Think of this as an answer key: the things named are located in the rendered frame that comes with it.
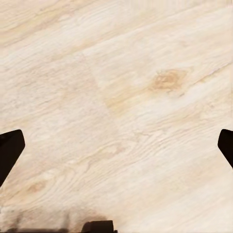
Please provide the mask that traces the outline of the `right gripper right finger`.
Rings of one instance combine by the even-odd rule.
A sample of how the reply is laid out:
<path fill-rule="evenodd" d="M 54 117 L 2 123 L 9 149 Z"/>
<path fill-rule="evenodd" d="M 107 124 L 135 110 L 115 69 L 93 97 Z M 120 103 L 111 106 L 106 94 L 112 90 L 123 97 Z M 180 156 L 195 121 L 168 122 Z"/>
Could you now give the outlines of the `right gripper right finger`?
<path fill-rule="evenodd" d="M 233 168 L 233 131 L 222 129 L 217 145 Z"/>

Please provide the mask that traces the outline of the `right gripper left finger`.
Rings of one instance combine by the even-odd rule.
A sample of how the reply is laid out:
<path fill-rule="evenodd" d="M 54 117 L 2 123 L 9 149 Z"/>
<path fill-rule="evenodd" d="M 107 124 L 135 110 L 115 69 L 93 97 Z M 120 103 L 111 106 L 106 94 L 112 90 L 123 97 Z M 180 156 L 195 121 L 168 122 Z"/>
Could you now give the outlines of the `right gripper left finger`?
<path fill-rule="evenodd" d="M 21 129 L 0 134 L 0 187 L 25 148 Z"/>

